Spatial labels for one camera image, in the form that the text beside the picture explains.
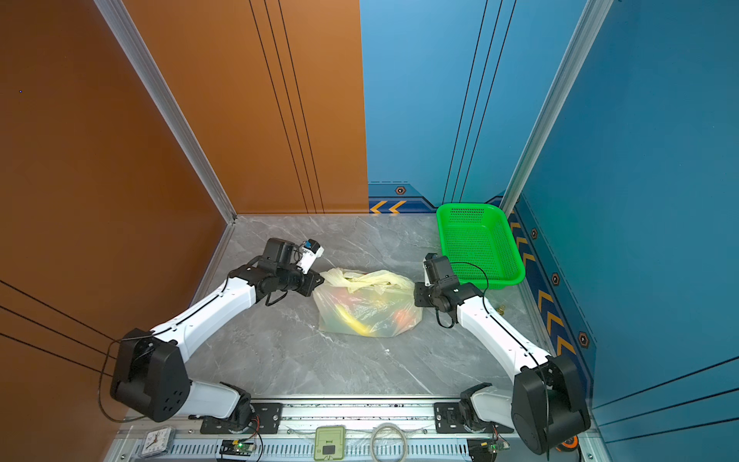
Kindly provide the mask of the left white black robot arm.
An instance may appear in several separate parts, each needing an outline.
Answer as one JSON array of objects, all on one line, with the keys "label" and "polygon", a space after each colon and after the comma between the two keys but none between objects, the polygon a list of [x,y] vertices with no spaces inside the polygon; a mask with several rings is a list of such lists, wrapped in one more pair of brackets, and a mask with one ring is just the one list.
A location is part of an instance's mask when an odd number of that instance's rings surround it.
[{"label": "left white black robot arm", "polygon": [[323,252],[315,240],[271,238],[260,255],[230,271],[203,300],[150,331],[128,332],[119,340],[112,399],[157,423],[186,416],[245,429],[254,413],[250,394],[235,385],[193,380],[186,364],[236,315],[258,303],[275,304],[274,294],[311,296],[323,284],[313,269]]}]

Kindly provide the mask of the green plastic mesh basket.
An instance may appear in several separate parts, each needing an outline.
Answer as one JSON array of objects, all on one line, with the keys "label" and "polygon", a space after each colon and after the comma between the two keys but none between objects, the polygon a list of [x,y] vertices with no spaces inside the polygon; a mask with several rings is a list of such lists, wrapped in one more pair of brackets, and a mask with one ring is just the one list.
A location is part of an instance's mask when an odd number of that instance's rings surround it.
[{"label": "green plastic mesh basket", "polygon": [[461,282],[501,290],[525,279],[506,215],[490,204],[448,203],[437,209],[442,254]]}]

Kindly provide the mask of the right green circuit board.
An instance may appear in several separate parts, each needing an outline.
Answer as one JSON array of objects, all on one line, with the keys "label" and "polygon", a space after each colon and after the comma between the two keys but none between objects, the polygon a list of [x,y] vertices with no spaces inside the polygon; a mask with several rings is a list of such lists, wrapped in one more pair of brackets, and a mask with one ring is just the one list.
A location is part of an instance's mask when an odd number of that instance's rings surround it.
[{"label": "right green circuit board", "polygon": [[498,455],[510,449],[510,444],[492,439],[468,439],[468,454],[471,462],[496,462]]}]

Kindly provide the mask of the yellow translucent plastic bag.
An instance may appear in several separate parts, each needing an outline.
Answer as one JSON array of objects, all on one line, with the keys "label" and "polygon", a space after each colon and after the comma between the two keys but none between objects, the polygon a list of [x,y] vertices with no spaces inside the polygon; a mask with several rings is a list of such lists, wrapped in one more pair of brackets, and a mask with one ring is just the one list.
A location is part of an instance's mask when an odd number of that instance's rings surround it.
[{"label": "yellow translucent plastic bag", "polygon": [[423,320],[423,308],[415,304],[415,284],[405,276],[386,269],[358,273],[340,268],[321,276],[324,282],[313,292],[313,300],[323,332],[392,338]]}]

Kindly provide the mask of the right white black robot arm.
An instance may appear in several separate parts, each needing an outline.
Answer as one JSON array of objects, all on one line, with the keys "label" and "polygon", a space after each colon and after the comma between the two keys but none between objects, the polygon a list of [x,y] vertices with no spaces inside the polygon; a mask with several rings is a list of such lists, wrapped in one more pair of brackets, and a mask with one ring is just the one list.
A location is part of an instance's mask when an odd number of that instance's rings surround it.
[{"label": "right white black robot arm", "polygon": [[591,428],[592,420],[575,362],[536,346],[490,306],[483,290],[461,283],[448,257],[428,254],[425,280],[415,284],[415,304],[447,314],[447,329],[461,326],[473,334],[504,368],[512,394],[482,383],[460,394],[462,425],[482,432],[502,425],[534,454],[544,454]]}]

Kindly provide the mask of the small white alarm clock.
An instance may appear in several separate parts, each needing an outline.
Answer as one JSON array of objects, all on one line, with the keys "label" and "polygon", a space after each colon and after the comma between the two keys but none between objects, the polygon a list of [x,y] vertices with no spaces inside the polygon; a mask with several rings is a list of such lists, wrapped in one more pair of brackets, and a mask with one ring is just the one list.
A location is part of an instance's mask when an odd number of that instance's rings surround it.
[{"label": "small white alarm clock", "polygon": [[167,454],[173,446],[176,430],[173,427],[161,427],[146,433],[140,448],[141,458],[152,458]]}]

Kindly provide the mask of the left green circuit board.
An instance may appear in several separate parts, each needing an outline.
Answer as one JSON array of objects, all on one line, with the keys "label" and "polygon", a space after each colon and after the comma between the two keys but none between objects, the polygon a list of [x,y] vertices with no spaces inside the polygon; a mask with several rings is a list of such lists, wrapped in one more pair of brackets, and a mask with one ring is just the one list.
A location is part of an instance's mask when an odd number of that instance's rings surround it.
[{"label": "left green circuit board", "polygon": [[244,439],[224,439],[219,448],[219,458],[224,460],[253,460],[257,455],[257,445],[253,441]]}]

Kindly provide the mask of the orange black tape measure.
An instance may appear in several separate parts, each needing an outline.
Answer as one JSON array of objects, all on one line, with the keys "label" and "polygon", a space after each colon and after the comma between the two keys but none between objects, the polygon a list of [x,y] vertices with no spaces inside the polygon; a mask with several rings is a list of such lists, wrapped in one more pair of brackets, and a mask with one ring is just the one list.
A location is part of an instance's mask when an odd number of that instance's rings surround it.
[{"label": "orange black tape measure", "polygon": [[558,452],[577,452],[580,453],[579,438],[577,435],[567,439],[565,442],[556,446]]}]

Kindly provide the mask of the green square device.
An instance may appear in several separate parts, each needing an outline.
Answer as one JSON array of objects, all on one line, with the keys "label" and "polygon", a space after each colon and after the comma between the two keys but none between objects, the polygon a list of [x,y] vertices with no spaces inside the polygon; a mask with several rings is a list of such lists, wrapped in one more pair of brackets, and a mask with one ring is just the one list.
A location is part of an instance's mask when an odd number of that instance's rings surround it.
[{"label": "green square device", "polygon": [[342,425],[319,427],[315,433],[315,461],[343,461],[346,453],[346,428]]}]

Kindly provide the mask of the green circuit board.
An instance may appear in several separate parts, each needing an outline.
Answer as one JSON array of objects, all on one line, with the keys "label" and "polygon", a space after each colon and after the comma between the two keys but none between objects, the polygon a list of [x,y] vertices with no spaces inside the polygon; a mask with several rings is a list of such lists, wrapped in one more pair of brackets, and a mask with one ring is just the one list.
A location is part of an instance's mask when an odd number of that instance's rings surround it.
[{"label": "green circuit board", "polygon": [[496,462],[498,455],[510,449],[510,444],[492,439],[468,439],[468,454],[471,462]]},{"label": "green circuit board", "polygon": [[257,455],[257,445],[253,441],[244,439],[224,439],[219,448],[219,458],[224,460],[253,460]]}]

